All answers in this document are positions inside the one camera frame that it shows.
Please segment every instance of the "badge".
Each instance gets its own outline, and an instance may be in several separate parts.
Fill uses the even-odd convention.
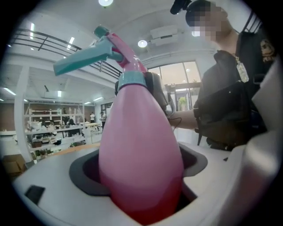
[[[249,81],[249,76],[248,76],[247,70],[246,70],[244,64],[240,62],[239,57],[235,56],[235,58],[236,58],[236,61],[237,61],[237,70],[239,72],[241,81],[246,83],[246,82]]]

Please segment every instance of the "black cable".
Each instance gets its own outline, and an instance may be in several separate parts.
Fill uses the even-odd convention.
[[[168,120],[175,120],[175,119],[180,119],[180,122],[174,127],[173,132],[175,131],[175,129],[178,127],[178,125],[180,125],[182,118],[181,117],[177,117],[177,118],[169,118]]]

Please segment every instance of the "pink bottle neck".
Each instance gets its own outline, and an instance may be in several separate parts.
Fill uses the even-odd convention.
[[[116,46],[114,51],[121,53],[124,56],[122,62],[117,62],[126,71],[147,72],[145,66],[140,59],[135,55],[134,51],[116,34],[109,33],[108,39]]]

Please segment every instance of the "pink spray bottle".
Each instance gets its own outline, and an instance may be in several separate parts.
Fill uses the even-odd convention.
[[[118,94],[99,148],[101,183],[112,201],[131,218],[148,225],[172,215],[181,193],[183,161],[172,128],[146,88],[145,72],[133,50],[99,26],[94,46],[56,63],[56,75],[99,60],[114,59],[124,68]]]

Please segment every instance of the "potted plant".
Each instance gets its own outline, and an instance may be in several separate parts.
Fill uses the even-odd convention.
[[[35,151],[35,155],[36,155],[36,159],[39,159],[39,158],[40,158],[40,151],[39,151],[39,150],[36,150],[36,151]]]
[[[41,154],[41,158],[45,158],[46,150],[41,150],[40,154]]]
[[[180,111],[187,110],[187,100],[186,100],[185,97],[180,97],[180,99],[179,99],[179,108],[180,108]]]

